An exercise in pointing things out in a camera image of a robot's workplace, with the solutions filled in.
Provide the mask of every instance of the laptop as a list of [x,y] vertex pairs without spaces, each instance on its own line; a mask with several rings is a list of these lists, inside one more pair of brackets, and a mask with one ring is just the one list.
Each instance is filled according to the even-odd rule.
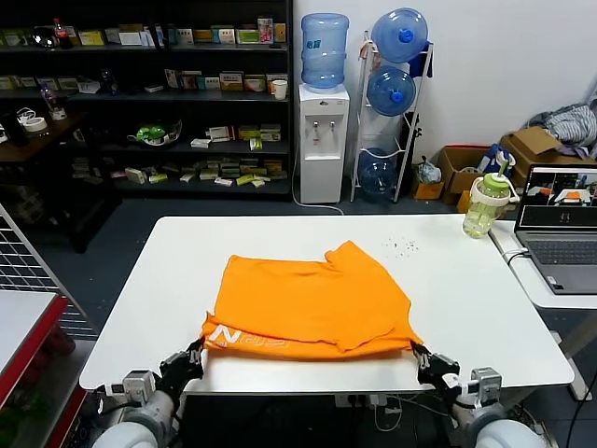
[[597,294],[597,165],[532,165],[514,232],[554,294]]

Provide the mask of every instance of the blue water jug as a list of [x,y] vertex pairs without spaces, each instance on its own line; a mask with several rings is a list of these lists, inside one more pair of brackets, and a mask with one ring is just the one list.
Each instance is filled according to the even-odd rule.
[[344,82],[348,17],[309,14],[302,18],[302,80],[318,89]]
[[383,65],[369,79],[367,98],[373,109],[386,117],[404,114],[414,101],[412,78],[391,65]]
[[407,63],[427,43],[427,22],[419,11],[402,7],[381,16],[371,32],[382,57],[390,63]]
[[370,147],[368,151],[362,151],[358,158],[358,183],[361,189],[373,196],[391,196],[398,182],[394,158],[379,159],[372,156],[387,155],[379,147]]

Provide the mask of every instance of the bottle cap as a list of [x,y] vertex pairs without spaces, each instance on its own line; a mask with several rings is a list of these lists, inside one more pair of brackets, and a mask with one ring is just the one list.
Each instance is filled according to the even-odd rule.
[[392,98],[394,103],[402,103],[404,101],[404,93],[401,91],[393,91],[390,98]]
[[398,40],[403,44],[408,44],[414,39],[414,33],[411,30],[400,30],[398,32]]
[[509,189],[507,177],[498,173],[489,173],[483,177],[483,184],[489,189]]

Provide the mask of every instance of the laptop keyboard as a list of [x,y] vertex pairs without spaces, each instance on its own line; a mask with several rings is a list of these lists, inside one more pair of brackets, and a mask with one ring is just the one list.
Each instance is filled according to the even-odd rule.
[[541,264],[595,264],[597,241],[527,241]]

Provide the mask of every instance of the laptop screen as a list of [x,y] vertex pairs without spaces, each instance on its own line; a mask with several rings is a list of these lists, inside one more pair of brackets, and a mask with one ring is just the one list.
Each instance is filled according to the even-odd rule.
[[532,166],[521,197],[517,229],[597,229],[597,167]]

